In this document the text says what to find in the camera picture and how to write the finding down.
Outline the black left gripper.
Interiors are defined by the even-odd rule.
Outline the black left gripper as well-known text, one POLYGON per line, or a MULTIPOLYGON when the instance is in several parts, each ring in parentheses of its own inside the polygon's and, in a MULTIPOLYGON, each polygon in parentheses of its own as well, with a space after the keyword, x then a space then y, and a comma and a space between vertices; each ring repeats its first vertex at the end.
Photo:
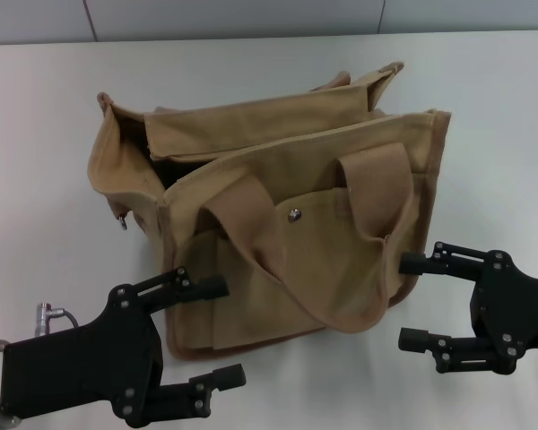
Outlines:
MULTIPOLYGON (((230 294, 226 280, 198 280, 186 267, 113 288, 101 314, 78 328, 4 349, 3 412, 26 419, 106 400, 129 426, 146 426, 145 402, 161 377, 161 345, 150 314, 230 294)), ((207 418, 213 391, 244 386, 241 364, 158 389, 158 420, 207 418)))

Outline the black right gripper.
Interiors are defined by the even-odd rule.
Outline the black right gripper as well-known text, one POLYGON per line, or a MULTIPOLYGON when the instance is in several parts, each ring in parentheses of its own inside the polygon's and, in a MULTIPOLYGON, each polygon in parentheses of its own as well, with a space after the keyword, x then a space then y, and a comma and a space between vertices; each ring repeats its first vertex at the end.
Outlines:
POLYGON ((429 351, 438 373, 512 374, 527 350, 538 349, 538 279, 520 271, 508 253, 437 242, 431 255, 403 253, 398 273, 447 275, 475 282, 471 318, 478 337, 400 330, 398 348, 420 354, 429 351))

